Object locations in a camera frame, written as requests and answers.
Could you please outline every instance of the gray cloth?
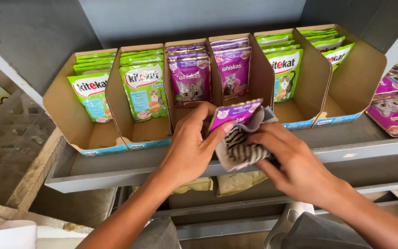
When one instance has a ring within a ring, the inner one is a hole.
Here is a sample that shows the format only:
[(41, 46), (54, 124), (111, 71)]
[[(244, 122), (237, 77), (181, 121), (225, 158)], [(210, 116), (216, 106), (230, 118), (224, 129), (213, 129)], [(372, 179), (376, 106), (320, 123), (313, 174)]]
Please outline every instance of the gray cloth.
[(150, 222), (131, 249), (178, 249), (176, 227), (169, 218), (160, 218)]
[(372, 249), (353, 229), (304, 212), (297, 218), (281, 249)]

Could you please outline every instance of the left hand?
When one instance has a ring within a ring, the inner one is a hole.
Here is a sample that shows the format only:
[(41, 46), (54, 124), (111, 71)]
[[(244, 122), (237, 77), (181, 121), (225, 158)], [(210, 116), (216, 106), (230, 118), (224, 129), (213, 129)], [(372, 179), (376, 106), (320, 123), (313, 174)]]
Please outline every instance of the left hand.
[(208, 102), (202, 103), (177, 123), (167, 154), (154, 172), (169, 178), (172, 187), (177, 188), (200, 177), (219, 142), (233, 128), (233, 122), (225, 122), (213, 130), (207, 139), (202, 139), (203, 121), (213, 115), (216, 108)]

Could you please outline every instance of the gray wall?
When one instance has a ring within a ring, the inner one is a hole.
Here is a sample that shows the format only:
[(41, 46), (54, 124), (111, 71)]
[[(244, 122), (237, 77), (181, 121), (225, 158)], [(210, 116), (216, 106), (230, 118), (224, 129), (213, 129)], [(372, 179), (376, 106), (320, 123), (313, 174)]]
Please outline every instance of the gray wall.
[(307, 0), (300, 26), (333, 23), (386, 53), (398, 37), (398, 0)]
[(294, 27), (305, 0), (80, 3), (104, 48), (112, 48)]
[(72, 53), (101, 48), (78, 0), (0, 1), (0, 56), (41, 95)]

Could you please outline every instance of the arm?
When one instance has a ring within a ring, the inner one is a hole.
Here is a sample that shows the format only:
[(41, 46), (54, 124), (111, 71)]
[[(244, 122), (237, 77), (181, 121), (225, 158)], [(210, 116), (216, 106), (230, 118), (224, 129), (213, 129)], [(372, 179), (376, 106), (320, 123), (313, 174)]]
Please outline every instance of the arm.
[(332, 175), (307, 144), (281, 124), (262, 125), (249, 141), (263, 144), (281, 163), (280, 169), (267, 160), (256, 163), (277, 189), (341, 218), (373, 248), (398, 249), (398, 218)]
[(134, 195), (79, 244), (78, 249), (130, 248), (144, 225), (173, 190), (202, 175), (214, 149), (233, 127), (231, 122), (224, 123), (206, 140), (202, 140), (202, 122), (215, 110), (216, 106), (207, 102), (178, 122), (159, 167)]

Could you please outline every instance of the hand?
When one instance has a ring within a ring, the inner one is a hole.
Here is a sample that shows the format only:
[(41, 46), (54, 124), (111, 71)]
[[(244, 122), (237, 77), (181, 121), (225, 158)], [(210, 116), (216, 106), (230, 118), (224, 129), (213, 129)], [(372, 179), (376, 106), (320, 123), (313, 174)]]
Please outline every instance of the hand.
[(225, 122), (203, 140), (202, 123), (214, 114), (216, 106), (202, 103), (188, 116), (180, 120), (174, 131), (170, 147), (161, 165), (156, 170), (170, 178), (176, 188), (200, 177), (208, 166), (219, 142), (233, 128), (232, 122)]
[(265, 159), (255, 165), (277, 189), (297, 201), (326, 209), (353, 190), (347, 182), (332, 175), (304, 141), (278, 122), (262, 124), (248, 141), (264, 145), (277, 158), (280, 169)]

